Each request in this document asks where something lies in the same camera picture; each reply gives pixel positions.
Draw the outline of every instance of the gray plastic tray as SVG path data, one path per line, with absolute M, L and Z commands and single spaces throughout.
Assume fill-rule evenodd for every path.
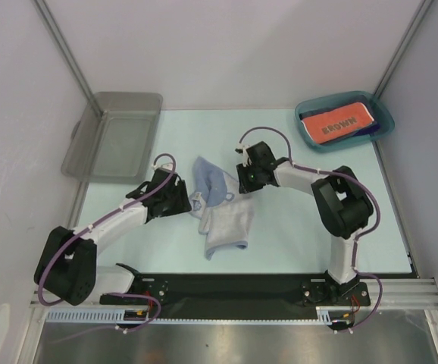
M 157 130 L 157 93 L 97 93 L 104 111 L 86 106 L 62 164 L 62 173 L 85 182 L 143 182 Z

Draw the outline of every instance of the metal floor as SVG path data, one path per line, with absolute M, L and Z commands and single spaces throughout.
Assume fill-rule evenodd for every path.
M 438 364 L 423 311 L 385 311 L 354 334 L 324 326 L 175 324 L 51 344 L 89 327 L 45 324 L 34 364 Z

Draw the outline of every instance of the metal frame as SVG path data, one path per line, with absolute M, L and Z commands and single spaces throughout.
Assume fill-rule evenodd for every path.
M 86 78 L 83 75 L 83 72 L 80 70 L 76 59 L 74 58 L 59 26 L 57 25 L 54 17 L 52 16 L 51 10 L 46 4 L 45 0 L 32 0 L 34 5 L 36 6 L 37 11 L 42 17 L 42 21 L 45 24 L 46 28 L 50 32 L 50 35 L 53 41 L 56 43 L 60 53 L 64 57 L 68 67 L 70 68 L 70 72 L 73 74 L 74 79 L 77 81 L 81 91 L 84 96 L 87 98 L 89 104 L 92 106 L 93 111 L 101 117 L 102 110 L 98 106 L 98 103 L 95 100 L 92 90 L 89 87 L 89 84 L 86 81 Z M 383 77 L 381 78 L 375 95 L 377 97 L 381 96 L 383 91 L 386 89 L 386 85 L 391 79 L 393 72 L 395 71 L 397 65 L 402 59 L 403 55 L 406 52 L 409 44 L 413 40 L 416 32 L 419 29 L 423 19 L 426 17 L 427 12 L 431 9 L 431 5 L 434 3 L 434 0 L 423 0 L 418 7 L 416 14 L 414 15 L 411 23 L 408 26 L 404 36 L 402 37 L 402 41 L 399 43 L 399 46 L 393 55 Z M 379 150 L 379 146 L 374 144 L 376 149 L 378 162 L 383 171 L 383 176 L 386 182 L 386 186 L 388 188 L 388 192 L 391 197 L 391 201 L 395 208 L 396 219 L 398 219 L 399 227 L 402 231 L 403 239 L 405 240 L 406 246 L 408 247 L 408 239 L 406 238 L 406 233 L 403 229 L 402 217 L 399 216 L 398 210 L 396 208 L 396 196 L 392 192 L 390 188 L 388 175 L 383 167 L 383 159 L 382 153 Z M 81 209 L 84 204 L 84 199 L 86 196 L 88 184 L 80 183 L 78 186 L 76 199 L 72 211 L 70 213 L 70 217 L 68 220 L 68 226 L 74 226 L 80 216 Z M 430 325 L 431 334 L 433 336 L 433 340 L 436 345 L 436 350 L 438 352 L 438 289 L 436 287 L 436 282 L 434 279 L 399 279 L 399 275 L 393 275 L 392 278 L 397 279 L 382 279 L 383 283 L 383 299 L 381 300 L 380 309 L 424 309 L 426 312 L 426 316 Z M 362 280 L 367 283 L 368 290 L 371 295 L 372 302 L 375 302 L 377 299 L 377 295 L 379 293 L 379 288 L 377 286 L 377 282 L 373 280 Z M 58 309 L 66 307 L 66 304 L 61 304 L 58 306 Z M 140 309 L 145 308 L 144 306 L 126 306 L 127 309 Z M 79 309 L 87 310 L 92 309 L 93 311 L 100 309 L 124 309 L 124 307 L 120 306 L 101 306 L 98 302 L 85 302 L 80 306 Z M 319 312 L 328 312 L 340 309 L 339 307 L 319 307 L 317 310 Z M 369 310 L 370 307 L 363 307 L 363 310 Z M 47 316 L 49 309 L 44 308 L 38 304 L 38 300 L 36 295 L 32 299 L 29 310 L 31 310 L 30 315 L 30 323 L 27 328 L 27 332 L 25 335 L 25 339 L 22 344 L 22 348 L 20 351 L 20 356 L 16 361 L 17 364 L 20 363 L 29 363 L 33 361 L 33 358 L 36 354 L 36 350 L 39 343 L 39 338 L 42 333 L 42 328 L 45 323 L 45 317 Z M 218 321 L 218 320 L 194 320 L 194 319 L 158 319 L 157 324 L 159 323 L 207 323 L 207 324 L 219 324 L 219 325 L 257 325 L 261 324 L 283 324 L 285 322 L 291 322 L 293 325 L 304 325 L 305 321 L 303 320 L 261 320 L 261 321 L 251 321 L 251 320 L 233 320 L 233 321 Z

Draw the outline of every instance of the gray floor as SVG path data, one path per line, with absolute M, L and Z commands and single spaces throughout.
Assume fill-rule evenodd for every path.
M 89 325 L 46 324 L 34 364 L 437 364 L 422 311 L 383 312 L 354 334 L 322 326 L 151 325 L 105 330 L 60 344 Z

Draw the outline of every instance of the blue and white garment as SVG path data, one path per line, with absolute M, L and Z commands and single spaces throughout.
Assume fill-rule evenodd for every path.
M 250 194 L 239 194 L 239 182 L 218 166 L 198 157 L 192 168 L 196 190 L 190 195 L 190 214 L 199 218 L 205 238 L 205 257 L 223 246 L 248 246 L 254 215 Z

